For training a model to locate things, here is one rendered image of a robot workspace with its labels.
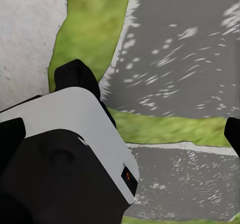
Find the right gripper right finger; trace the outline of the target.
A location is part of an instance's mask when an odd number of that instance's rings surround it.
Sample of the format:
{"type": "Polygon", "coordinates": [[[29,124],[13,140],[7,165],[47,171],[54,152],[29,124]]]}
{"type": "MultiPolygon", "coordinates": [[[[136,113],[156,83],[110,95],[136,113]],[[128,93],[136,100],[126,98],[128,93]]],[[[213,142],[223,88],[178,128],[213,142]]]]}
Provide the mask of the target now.
{"type": "Polygon", "coordinates": [[[240,157],[240,119],[228,117],[225,124],[224,135],[240,157]]]}

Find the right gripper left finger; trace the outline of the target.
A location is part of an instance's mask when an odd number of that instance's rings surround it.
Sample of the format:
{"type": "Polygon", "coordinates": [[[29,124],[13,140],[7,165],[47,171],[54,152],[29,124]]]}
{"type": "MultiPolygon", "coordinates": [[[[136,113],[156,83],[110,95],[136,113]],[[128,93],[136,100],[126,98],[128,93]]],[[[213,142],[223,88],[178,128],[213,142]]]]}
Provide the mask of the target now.
{"type": "Polygon", "coordinates": [[[26,129],[22,118],[0,123],[0,177],[3,175],[25,137],[26,129]]]}

